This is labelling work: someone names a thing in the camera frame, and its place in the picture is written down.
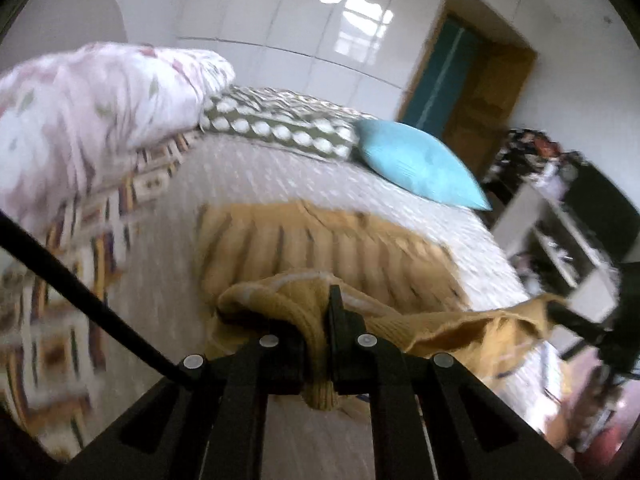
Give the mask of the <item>white shelf unit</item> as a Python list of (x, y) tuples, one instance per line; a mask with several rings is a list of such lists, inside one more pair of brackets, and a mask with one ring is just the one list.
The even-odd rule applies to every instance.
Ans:
[(508, 257), (527, 252), (548, 264), (547, 282), (574, 311), (594, 322), (613, 312), (616, 269), (592, 246), (568, 210), (542, 188), (523, 182), (491, 234)]

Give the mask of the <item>beige heart quilted bedspread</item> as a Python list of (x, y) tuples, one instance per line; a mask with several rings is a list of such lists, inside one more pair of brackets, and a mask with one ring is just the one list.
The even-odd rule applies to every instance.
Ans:
[[(108, 303), (171, 359), (195, 350), (206, 352), (212, 311), (198, 291), (194, 266), (202, 206), (291, 200), (375, 214), (439, 243), (447, 243), (458, 224), (472, 220), (496, 244), (472, 210), (415, 196), (363, 166), (324, 162), (235, 136), (206, 136), (146, 219), (125, 274), (108, 293)], [(554, 412), (555, 406), (536, 410), (531, 418), (515, 414), (541, 431)]]

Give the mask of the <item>teal curtain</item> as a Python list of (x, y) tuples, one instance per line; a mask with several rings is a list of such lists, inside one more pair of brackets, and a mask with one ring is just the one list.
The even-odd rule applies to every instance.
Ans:
[(484, 44), (462, 21), (446, 18), (400, 121), (442, 139)]

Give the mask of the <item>brown wooden door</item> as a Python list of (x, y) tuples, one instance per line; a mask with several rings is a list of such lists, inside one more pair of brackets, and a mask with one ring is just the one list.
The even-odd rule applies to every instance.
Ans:
[(480, 51), (444, 132), (444, 142), (481, 179), (506, 137), (506, 123), (536, 62), (536, 52), (491, 42)]

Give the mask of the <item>clutter pile on shelf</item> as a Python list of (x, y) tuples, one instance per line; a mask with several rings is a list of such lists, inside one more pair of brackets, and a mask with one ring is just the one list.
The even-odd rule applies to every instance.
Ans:
[(568, 172), (568, 180), (589, 165), (578, 151), (565, 151), (547, 133), (535, 129), (511, 129), (490, 163), (482, 180), (482, 188), (495, 194), (514, 195), (526, 178), (546, 180)]

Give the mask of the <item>olive white patterned pillow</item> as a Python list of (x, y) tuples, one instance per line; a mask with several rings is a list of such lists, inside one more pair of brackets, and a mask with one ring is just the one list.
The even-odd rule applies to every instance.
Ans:
[(205, 101), (200, 128), (314, 159), (348, 162), (359, 143), (355, 124), (370, 117), (291, 90), (231, 86)]

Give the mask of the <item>geometric patterned bed sheet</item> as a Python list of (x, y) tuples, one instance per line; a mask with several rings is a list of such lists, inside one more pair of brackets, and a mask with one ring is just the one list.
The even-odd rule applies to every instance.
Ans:
[[(97, 300), (127, 270), (145, 221), (201, 141), (178, 133), (126, 159), (114, 176), (61, 206), (40, 244)], [(1, 411), (55, 460), (88, 443), (106, 371), (101, 330), (47, 280), (8, 258), (1, 268)]]

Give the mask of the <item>turquoise pillow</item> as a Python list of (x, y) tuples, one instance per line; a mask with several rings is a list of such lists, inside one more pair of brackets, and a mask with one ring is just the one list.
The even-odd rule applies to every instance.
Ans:
[(468, 167), (431, 134), (379, 119), (360, 119), (355, 131), (362, 160), (394, 185), (436, 203), (491, 208)]

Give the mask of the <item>pink floral duvet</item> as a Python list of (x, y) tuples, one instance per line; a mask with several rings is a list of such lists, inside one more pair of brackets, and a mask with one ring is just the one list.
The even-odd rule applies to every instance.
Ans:
[(1, 76), (1, 210), (38, 234), (62, 203), (131, 165), (131, 153), (198, 125), (234, 81), (211, 50), (97, 42)]

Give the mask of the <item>yellow striped knit sweater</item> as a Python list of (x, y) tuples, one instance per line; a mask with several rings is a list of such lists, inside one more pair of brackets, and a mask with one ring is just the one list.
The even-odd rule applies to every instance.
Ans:
[(547, 337), (547, 296), (528, 298), (488, 233), (465, 220), (439, 243), (363, 211), (306, 200), (202, 206), (195, 279), (212, 311), (206, 353), (228, 356), (270, 321), (326, 356), (331, 286), (367, 330), (413, 356), (452, 353), (524, 418), (567, 394)]

